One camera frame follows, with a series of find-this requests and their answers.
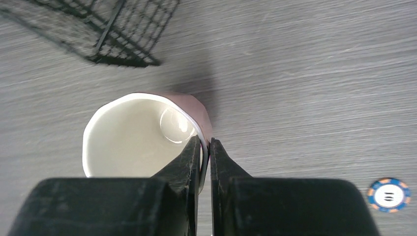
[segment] poker chip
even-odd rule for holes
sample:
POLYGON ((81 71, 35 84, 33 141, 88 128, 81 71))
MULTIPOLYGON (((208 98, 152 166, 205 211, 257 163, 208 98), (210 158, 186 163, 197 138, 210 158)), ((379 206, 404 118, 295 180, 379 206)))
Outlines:
POLYGON ((394 213, 403 209, 411 200, 408 186, 395 178, 383 178, 374 182, 368 190, 371 206, 382 212, 394 213))

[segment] pink mug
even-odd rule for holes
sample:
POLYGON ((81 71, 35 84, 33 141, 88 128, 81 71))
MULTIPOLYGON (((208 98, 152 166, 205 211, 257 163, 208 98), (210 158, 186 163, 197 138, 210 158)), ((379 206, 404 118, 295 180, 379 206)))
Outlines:
POLYGON ((87 177, 150 177, 198 135, 203 189, 212 127, 203 104, 181 93, 131 93, 97 110, 83 136, 87 177))

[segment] wire mesh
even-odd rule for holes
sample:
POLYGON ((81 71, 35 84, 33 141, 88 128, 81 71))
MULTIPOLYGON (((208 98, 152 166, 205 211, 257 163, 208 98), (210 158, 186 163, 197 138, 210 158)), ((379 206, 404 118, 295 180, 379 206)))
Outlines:
POLYGON ((0 13, 95 63, 159 65, 151 54, 179 0, 13 0, 0 13))

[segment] wire basket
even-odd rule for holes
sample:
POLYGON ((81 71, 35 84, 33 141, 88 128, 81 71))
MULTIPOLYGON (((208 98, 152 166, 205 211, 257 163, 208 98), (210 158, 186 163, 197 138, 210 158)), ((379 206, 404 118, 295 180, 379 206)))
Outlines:
POLYGON ((4 0, 0 14, 95 62, 160 65, 151 50, 179 0, 4 0))

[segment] gray floor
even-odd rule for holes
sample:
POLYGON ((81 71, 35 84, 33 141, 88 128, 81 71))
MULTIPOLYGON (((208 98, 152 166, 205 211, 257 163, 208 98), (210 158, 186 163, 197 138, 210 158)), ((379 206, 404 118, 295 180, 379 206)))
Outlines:
MULTIPOLYGON (((155 49, 165 63, 127 69, 0 20, 0 235, 38 181, 83 176, 87 121, 135 91, 195 95, 254 176, 343 178, 363 193, 397 177, 415 191, 416 22, 414 0, 185 0, 155 49)), ((209 192, 200 236, 211 235, 209 192)), ((371 212, 383 235, 416 235, 413 200, 371 212)))

